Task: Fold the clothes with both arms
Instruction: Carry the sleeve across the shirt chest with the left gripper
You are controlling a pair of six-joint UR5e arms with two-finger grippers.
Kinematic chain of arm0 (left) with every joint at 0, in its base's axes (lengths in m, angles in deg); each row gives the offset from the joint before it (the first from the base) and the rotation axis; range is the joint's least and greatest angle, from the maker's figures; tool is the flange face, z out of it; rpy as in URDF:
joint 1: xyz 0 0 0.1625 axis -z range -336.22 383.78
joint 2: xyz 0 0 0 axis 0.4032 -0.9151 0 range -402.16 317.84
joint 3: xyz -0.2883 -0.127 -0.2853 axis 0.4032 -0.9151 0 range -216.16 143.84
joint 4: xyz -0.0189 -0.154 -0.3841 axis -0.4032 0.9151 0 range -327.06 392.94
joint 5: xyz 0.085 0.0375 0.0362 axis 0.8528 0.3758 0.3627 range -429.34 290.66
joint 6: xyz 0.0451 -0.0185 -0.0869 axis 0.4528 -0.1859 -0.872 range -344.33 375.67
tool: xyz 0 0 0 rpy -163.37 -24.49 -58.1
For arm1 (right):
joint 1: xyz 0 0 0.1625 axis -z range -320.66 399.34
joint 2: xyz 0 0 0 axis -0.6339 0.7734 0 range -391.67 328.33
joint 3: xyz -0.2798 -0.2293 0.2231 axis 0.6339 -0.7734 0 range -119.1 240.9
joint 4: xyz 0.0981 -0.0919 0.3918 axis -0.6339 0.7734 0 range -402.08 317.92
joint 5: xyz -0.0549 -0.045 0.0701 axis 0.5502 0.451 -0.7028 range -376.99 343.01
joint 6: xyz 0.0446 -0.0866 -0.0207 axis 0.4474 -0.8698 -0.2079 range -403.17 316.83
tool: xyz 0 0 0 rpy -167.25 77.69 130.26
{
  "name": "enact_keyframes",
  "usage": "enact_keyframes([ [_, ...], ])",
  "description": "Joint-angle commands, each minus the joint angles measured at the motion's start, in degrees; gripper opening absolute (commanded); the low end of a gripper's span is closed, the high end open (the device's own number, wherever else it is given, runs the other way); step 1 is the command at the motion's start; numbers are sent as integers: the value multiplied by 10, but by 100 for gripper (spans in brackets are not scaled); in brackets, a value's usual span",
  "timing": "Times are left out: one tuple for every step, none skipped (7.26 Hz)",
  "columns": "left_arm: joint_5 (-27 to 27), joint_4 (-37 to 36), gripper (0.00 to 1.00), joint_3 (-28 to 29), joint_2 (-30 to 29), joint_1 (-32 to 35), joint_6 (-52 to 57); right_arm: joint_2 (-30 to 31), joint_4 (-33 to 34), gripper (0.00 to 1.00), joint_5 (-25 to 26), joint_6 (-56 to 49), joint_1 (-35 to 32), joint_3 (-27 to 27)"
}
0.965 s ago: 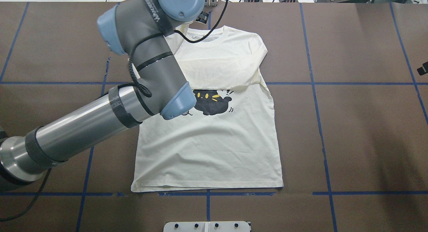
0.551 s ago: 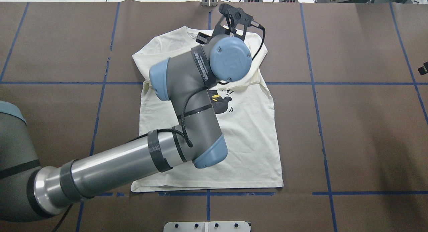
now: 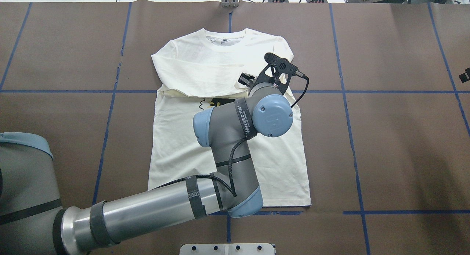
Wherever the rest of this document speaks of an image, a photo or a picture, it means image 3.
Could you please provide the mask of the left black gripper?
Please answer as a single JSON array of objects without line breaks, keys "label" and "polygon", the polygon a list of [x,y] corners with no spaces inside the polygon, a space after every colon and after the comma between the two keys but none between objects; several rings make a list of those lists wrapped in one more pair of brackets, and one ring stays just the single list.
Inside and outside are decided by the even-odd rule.
[{"label": "left black gripper", "polygon": [[270,83],[276,87],[281,94],[285,94],[292,76],[298,76],[298,67],[291,64],[288,59],[281,58],[274,53],[266,53],[264,60],[267,66],[260,72],[258,76],[248,73],[242,73],[238,79],[238,83],[247,86],[252,90],[260,83]]}]

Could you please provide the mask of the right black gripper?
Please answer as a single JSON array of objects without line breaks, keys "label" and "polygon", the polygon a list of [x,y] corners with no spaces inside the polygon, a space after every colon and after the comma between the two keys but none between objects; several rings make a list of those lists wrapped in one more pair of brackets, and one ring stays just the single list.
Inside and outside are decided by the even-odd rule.
[{"label": "right black gripper", "polygon": [[465,71],[459,75],[460,82],[466,83],[470,81],[470,68],[466,68]]}]

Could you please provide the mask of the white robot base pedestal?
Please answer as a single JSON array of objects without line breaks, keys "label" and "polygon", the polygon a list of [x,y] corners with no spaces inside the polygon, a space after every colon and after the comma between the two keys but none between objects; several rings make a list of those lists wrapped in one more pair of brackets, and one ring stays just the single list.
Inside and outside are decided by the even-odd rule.
[{"label": "white robot base pedestal", "polygon": [[271,243],[212,243],[184,244],[180,255],[276,255]]}]

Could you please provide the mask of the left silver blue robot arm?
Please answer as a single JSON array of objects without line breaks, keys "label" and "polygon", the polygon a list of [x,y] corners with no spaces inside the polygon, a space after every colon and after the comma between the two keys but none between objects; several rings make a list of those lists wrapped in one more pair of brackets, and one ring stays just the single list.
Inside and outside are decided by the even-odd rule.
[{"label": "left silver blue robot arm", "polygon": [[293,124],[284,97],[292,76],[308,79],[287,59],[264,57],[258,76],[242,73],[249,96],[193,117],[202,147],[210,147],[217,171],[191,175],[144,193],[90,208],[64,208],[47,141],[36,134],[1,134],[1,254],[85,255],[92,250],[165,227],[227,211],[243,218],[263,207],[261,186],[247,141],[258,133],[279,137]]}]

